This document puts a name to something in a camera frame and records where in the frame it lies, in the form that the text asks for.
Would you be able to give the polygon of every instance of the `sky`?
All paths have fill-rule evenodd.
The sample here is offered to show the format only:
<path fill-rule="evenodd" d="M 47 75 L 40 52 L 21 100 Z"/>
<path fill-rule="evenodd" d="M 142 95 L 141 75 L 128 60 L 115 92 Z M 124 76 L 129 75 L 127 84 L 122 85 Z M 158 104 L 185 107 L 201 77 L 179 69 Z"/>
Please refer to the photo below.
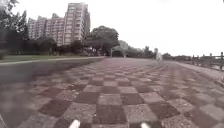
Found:
<path fill-rule="evenodd" d="M 114 28 L 135 48 L 171 55 L 220 55 L 224 51 L 223 0 L 18 0 L 28 17 L 64 16 L 68 3 L 88 4 L 91 29 Z"/>

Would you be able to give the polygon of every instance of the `brick pavement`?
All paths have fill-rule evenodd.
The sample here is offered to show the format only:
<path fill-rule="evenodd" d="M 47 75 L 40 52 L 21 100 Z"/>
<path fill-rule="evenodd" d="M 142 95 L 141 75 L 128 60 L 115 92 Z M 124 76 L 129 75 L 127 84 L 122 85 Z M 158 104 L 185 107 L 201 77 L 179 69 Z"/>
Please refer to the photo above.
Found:
<path fill-rule="evenodd" d="M 224 128 L 224 89 L 193 70 L 105 59 L 0 90 L 9 128 Z"/>

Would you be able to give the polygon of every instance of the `road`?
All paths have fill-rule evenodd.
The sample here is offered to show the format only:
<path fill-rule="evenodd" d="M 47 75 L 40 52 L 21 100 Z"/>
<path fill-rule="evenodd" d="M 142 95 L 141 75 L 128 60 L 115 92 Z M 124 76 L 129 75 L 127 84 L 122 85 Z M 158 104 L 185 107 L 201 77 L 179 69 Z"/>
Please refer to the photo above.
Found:
<path fill-rule="evenodd" d="M 0 90 L 9 128 L 224 128 L 224 89 L 175 63 L 111 58 Z"/>

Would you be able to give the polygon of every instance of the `high-rise building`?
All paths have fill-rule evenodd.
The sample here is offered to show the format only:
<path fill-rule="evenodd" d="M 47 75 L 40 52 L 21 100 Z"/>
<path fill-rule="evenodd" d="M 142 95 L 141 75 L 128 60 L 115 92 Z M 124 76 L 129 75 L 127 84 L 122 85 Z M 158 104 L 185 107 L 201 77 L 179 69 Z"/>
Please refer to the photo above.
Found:
<path fill-rule="evenodd" d="M 69 3 L 65 17 L 53 14 L 51 19 L 38 17 L 30 19 L 29 37 L 52 37 L 58 45 L 70 44 L 74 40 L 84 40 L 90 32 L 90 14 L 85 3 Z"/>
<path fill-rule="evenodd" d="M 84 3 L 69 3 L 65 15 L 64 43 L 73 40 L 83 40 L 90 28 L 88 5 Z"/>
<path fill-rule="evenodd" d="M 46 22 L 45 35 L 52 37 L 58 45 L 63 45 L 64 18 L 53 13 L 52 18 Z"/>
<path fill-rule="evenodd" d="M 29 18 L 28 20 L 28 30 L 29 37 L 35 39 L 36 38 L 36 20 Z"/>
<path fill-rule="evenodd" d="M 47 18 L 38 16 L 35 23 L 35 39 L 45 35 L 45 25 Z"/>

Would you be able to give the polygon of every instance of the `fence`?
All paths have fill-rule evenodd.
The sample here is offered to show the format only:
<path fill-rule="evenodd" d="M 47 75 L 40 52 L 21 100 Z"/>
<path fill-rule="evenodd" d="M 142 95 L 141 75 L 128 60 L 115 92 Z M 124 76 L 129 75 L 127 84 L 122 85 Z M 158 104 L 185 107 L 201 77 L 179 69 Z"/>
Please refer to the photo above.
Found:
<path fill-rule="evenodd" d="M 223 52 L 221 52 L 220 56 L 212 56 L 210 53 L 210 56 L 193 56 L 192 58 L 188 59 L 188 61 L 185 61 L 185 63 L 223 70 L 223 58 Z"/>

